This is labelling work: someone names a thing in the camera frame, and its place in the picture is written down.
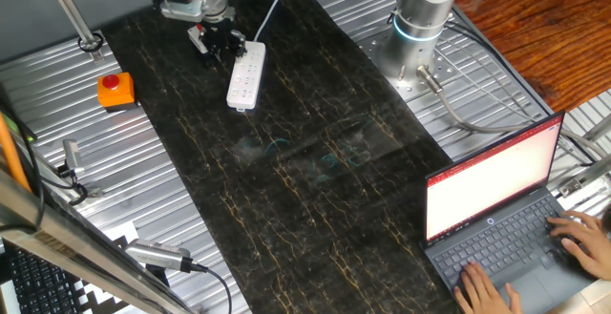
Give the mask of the person right hand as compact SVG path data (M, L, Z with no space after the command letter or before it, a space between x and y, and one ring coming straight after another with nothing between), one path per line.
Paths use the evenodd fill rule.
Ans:
M578 211L549 217L550 236L592 276L610 281L610 240L602 220Z

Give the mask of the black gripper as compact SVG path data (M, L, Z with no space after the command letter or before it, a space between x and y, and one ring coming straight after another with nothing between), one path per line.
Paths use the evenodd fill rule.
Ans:
M236 57L242 57L245 54L246 37L242 32L233 30L234 23L231 19L225 18L216 23L204 22L203 27L205 28L204 37L206 38L204 46L208 53L219 62L224 60L225 43L229 42L229 38L230 51Z

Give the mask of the person left hand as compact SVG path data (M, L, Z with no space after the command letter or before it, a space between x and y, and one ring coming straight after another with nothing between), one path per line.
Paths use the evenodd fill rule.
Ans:
M489 276L477 262L465 265L460 279L462 286L453 288L453 296L463 313L523 314L518 292L509 283L506 283L505 291L509 296L509 303L506 304Z

